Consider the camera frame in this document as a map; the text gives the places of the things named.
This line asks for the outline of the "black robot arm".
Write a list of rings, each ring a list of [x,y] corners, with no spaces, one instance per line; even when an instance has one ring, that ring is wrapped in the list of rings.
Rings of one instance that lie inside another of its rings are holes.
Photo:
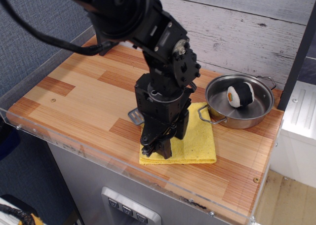
[[[187,31],[160,0],[73,0],[87,12],[96,32],[107,41],[129,41],[141,48],[149,72],[135,84],[138,112],[144,118],[142,153],[172,156],[171,139],[185,136],[200,76]]]

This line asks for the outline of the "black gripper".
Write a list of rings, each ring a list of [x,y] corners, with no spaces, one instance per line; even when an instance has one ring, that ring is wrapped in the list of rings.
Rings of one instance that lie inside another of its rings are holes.
[[[141,153],[150,157],[154,152],[164,159],[172,157],[170,139],[183,139],[189,121],[188,107],[193,84],[189,87],[172,88],[164,94],[154,87],[150,74],[143,74],[135,84],[135,95],[139,113],[144,118],[140,143]]]

